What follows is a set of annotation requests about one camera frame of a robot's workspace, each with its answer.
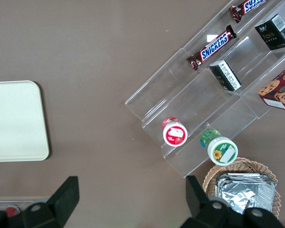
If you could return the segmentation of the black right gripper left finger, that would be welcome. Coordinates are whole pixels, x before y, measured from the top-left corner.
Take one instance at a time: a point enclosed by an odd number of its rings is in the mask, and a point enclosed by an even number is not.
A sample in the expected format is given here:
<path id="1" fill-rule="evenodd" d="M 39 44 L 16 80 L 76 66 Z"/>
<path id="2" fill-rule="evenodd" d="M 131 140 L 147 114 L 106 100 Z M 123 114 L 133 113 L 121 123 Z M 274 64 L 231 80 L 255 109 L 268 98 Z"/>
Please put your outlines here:
<path id="1" fill-rule="evenodd" d="M 68 177 L 46 201 L 30 205 L 21 213 L 24 228 L 62 228 L 79 202 L 77 176 Z"/>

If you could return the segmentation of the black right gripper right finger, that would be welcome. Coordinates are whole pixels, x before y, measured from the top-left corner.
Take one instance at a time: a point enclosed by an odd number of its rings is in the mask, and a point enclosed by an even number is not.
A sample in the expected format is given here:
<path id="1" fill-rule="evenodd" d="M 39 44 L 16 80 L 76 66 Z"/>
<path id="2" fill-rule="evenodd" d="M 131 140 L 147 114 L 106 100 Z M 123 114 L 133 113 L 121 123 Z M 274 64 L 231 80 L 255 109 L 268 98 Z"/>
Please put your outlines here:
<path id="1" fill-rule="evenodd" d="M 191 212 L 182 228 L 225 228 L 228 207 L 217 200 L 210 200 L 195 176 L 186 177 L 186 201 Z"/>

